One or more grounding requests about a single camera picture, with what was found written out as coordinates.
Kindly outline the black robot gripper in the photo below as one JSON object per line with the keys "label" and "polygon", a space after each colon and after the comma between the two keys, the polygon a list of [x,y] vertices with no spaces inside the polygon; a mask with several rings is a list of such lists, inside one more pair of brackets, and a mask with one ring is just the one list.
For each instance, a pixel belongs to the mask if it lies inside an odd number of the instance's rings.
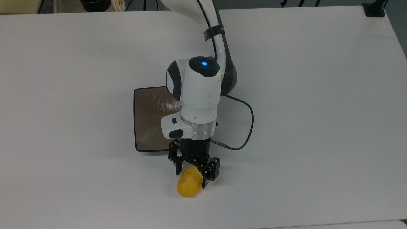
{"label": "black robot gripper", "polygon": [[210,140],[182,139],[174,140],[169,144],[168,159],[176,167],[176,175],[182,172],[184,160],[198,169],[202,175],[202,189],[209,181],[215,181],[219,175],[220,158],[209,157]]}

